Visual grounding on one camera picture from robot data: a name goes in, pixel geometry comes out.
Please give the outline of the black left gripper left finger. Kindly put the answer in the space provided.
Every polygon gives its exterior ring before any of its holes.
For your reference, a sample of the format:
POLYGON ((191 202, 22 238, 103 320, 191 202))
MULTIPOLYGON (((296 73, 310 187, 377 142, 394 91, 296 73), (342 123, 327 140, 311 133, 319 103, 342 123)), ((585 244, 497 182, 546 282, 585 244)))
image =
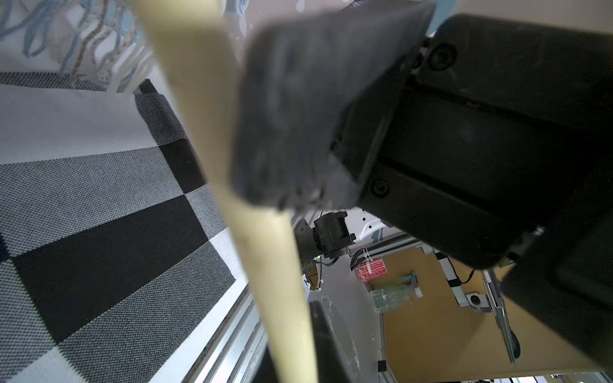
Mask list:
POLYGON ((279 209, 356 205, 360 174, 332 149, 343 113, 415 56, 435 9, 427 1, 366 1, 261 30, 240 82, 234 192, 279 209))

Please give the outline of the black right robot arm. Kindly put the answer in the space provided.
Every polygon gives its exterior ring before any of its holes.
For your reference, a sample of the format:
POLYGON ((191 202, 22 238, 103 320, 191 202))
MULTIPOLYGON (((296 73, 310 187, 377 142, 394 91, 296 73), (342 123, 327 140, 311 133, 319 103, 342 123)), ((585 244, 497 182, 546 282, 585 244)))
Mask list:
POLYGON ((347 216, 347 211, 330 212, 314 221, 313 227, 305 219, 298 221, 294 233, 304 271, 318 263, 332 266, 349 254, 356 236, 346 226, 347 216))

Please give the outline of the blue beige plaid scarf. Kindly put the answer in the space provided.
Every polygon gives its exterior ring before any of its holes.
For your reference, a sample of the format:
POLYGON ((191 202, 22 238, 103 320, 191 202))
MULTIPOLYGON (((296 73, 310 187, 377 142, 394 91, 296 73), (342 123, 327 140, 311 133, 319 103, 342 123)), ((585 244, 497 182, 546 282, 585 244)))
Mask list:
POLYGON ((154 67, 128 1, 3 1, 1 41, 70 88, 133 94, 154 67))

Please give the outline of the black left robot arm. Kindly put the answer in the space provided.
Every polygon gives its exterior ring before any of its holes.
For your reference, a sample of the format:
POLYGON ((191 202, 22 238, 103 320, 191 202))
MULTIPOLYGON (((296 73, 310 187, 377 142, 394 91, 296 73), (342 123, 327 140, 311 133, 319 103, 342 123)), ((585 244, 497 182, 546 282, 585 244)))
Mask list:
POLYGON ((361 207, 469 267, 612 367, 612 37, 366 1, 263 29, 234 191, 361 207))

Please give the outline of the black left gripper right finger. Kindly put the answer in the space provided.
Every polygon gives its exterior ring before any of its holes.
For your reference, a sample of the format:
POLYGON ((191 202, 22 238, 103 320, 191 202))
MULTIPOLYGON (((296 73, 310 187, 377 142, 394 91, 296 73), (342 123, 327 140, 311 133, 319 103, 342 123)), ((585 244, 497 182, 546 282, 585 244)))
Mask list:
MULTIPOLYGON (((324 312, 322 303, 311 302, 310 309, 314 327, 319 382, 352 382, 348 368, 343 365, 339 346, 329 324, 329 316, 324 312)), ((269 349, 266 349, 263 354, 251 382, 279 382, 269 349)))

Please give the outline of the black grey checked scarf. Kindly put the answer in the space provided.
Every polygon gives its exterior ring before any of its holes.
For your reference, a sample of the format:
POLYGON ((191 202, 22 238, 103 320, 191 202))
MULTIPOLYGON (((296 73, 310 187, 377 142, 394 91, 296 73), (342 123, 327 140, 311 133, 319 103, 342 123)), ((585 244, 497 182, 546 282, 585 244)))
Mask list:
POLYGON ((2 74, 2 381, 182 381, 244 284, 151 83, 2 74))

